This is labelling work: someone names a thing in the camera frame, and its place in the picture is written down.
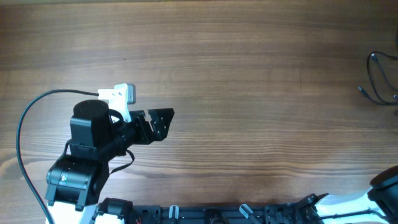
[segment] white clip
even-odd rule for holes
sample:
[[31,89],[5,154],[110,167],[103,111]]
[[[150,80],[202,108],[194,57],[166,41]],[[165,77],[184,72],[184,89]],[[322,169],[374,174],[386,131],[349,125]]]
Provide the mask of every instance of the white clip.
[[169,209],[169,218],[178,219],[179,216],[180,216],[180,207],[178,207],[178,206],[176,206],[176,205],[170,206],[170,209]]
[[[100,89],[98,94],[99,100],[109,100],[109,108],[119,112],[124,122],[131,122],[127,105],[136,103],[136,86],[134,84],[119,84],[114,86],[113,90]],[[119,119],[112,116],[112,120],[115,123]]]

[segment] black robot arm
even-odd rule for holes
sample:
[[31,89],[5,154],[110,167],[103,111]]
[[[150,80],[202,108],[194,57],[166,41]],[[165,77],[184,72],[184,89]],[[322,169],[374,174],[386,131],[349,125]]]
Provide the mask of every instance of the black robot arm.
[[167,137],[174,110],[148,113],[150,122],[145,120],[143,111],[130,111],[131,122],[125,122],[119,112],[110,110],[101,100],[77,104],[70,120],[70,154],[63,154],[47,174],[45,198],[49,205],[55,201],[72,203],[75,210],[82,211],[84,206],[98,203],[109,177],[111,159],[125,156],[133,144],[150,144]]

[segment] wooden table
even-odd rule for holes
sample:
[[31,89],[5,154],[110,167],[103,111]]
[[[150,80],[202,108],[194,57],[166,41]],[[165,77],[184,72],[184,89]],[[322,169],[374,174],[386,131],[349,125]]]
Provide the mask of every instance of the wooden table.
[[[369,90],[370,51],[396,54],[397,8],[393,1],[0,7],[0,223],[44,222],[17,165],[15,133],[28,102],[56,88],[135,83],[131,110],[175,110],[168,138],[133,146],[135,163],[111,175],[101,200],[265,204],[368,188],[397,164],[397,108],[372,104],[357,87]],[[396,84],[396,63],[382,62]],[[91,98],[52,95],[29,111],[22,156],[42,196],[70,138],[74,105]]]

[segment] wire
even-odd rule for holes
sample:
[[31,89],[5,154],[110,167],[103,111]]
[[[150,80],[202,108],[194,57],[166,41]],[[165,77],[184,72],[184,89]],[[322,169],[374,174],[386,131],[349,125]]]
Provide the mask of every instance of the wire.
[[67,154],[68,146],[69,146],[70,141],[71,141],[71,139],[67,140],[67,143],[65,143],[65,148],[63,148],[62,155],[58,158],[58,160],[61,159],[62,157],[64,157]]
[[22,162],[20,138],[21,138],[22,122],[23,122],[23,120],[25,118],[25,115],[26,115],[27,111],[29,110],[29,108],[32,107],[32,105],[34,103],[36,103],[39,99],[41,99],[41,98],[43,98],[43,97],[45,97],[47,95],[50,95],[52,93],[79,93],[79,94],[90,95],[90,96],[98,96],[98,93],[90,93],[90,92],[79,91],[79,90],[50,90],[50,91],[47,91],[47,92],[39,95],[35,99],[33,99],[26,106],[24,112],[22,112],[21,118],[19,119],[18,127],[17,127],[17,137],[16,137],[16,150],[17,150],[18,164],[19,164],[19,167],[21,168],[22,175],[25,177],[27,185],[30,187],[30,189],[32,190],[32,192],[35,195],[36,199],[39,201],[39,204],[42,207],[42,210],[43,210],[43,212],[44,212],[45,216],[47,217],[47,220],[49,221],[50,224],[54,224],[54,221],[53,221],[53,219],[51,217],[51,214],[50,214],[48,208],[45,206],[45,204],[44,204],[42,198],[40,197],[39,193],[37,192],[36,188],[33,186],[33,183],[30,180],[30,178],[27,175],[27,172],[25,170],[24,163]]
[[368,214],[375,214],[378,217],[380,217],[383,220],[387,220],[387,217],[382,216],[379,212],[374,211],[374,210],[366,210],[366,211],[362,211],[362,212],[352,212],[352,213],[346,213],[346,214],[341,214],[341,215],[328,215],[328,216],[324,216],[324,217],[319,217],[316,218],[314,221],[319,221],[319,220],[325,220],[325,219],[336,219],[336,218],[344,218],[344,217],[351,217],[351,216],[356,216],[356,215],[368,215]]
[[132,152],[131,152],[130,150],[128,150],[128,149],[126,149],[126,152],[131,156],[131,162],[129,162],[128,164],[124,164],[123,166],[119,166],[119,167],[113,169],[112,172],[110,173],[110,175],[113,174],[113,173],[115,173],[115,172],[117,172],[117,171],[121,171],[121,170],[123,170],[123,169],[129,167],[129,166],[134,162],[135,157],[134,157],[134,155],[132,154]]
[[395,90],[395,91],[398,91],[398,89],[395,88],[393,85],[391,85],[391,83],[388,81],[387,76],[386,76],[386,73],[385,73],[384,70],[382,69],[381,64],[379,63],[379,61],[377,60],[376,54],[383,55],[383,56],[385,56],[385,57],[387,57],[387,58],[390,58],[390,59],[393,59],[393,60],[398,60],[398,57],[397,57],[397,56],[393,56],[393,55],[388,55],[388,54],[386,54],[386,53],[379,52],[379,51],[373,51],[373,52],[371,52],[371,53],[368,55],[368,57],[367,57],[367,59],[366,59],[366,70],[367,70],[367,73],[368,73],[369,81],[370,81],[370,83],[371,83],[371,86],[372,86],[372,89],[373,89],[374,94],[376,95],[376,97],[377,97],[382,103],[377,102],[376,100],[372,99],[372,98],[366,93],[366,91],[365,91],[364,89],[362,89],[360,86],[358,87],[358,89],[361,91],[361,93],[362,93],[368,100],[372,101],[373,103],[375,103],[375,104],[377,104],[377,105],[387,105],[387,106],[390,106],[390,105],[398,105],[398,102],[388,102],[388,101],[383,100],[383,99],[381,98],[381,96],[379,95],[379,93],[377,92],[377,90],[376,90],[376,86],[375,86],[375,84],[374,84],[374,80],[373,80],[372,73],[371,73],[371,69],[370,69],[370,59],[373,59],[373,60],[377,63],[379,69],[381,70],[381,73],[382,73],[382,76],[383,76],[383,78],[384,78],[384,81],[389,85],[389,87],[390,87],[391,89]]

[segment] wooden surface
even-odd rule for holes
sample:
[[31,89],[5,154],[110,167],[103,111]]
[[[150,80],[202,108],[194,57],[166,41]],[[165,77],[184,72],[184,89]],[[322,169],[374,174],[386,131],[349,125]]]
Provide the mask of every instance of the wooden surface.
[[[134,165],[109,178],[101,200],[264,204],[368,188],[398,161],[398,118],[357,86],[369,89],[370,51],[395,53],[397,8],[394,1],[0,7],[0,223],[44,222],[17,165],[15,133],[28,102],[56,88],[135,83],[131,110],[175,110],[168,138],[132,147]],[[398,81],[396,64],[383,63]],[[88,98],[48,96],[25,119],[22,156],[42,196],[70,138],[72,109]]]

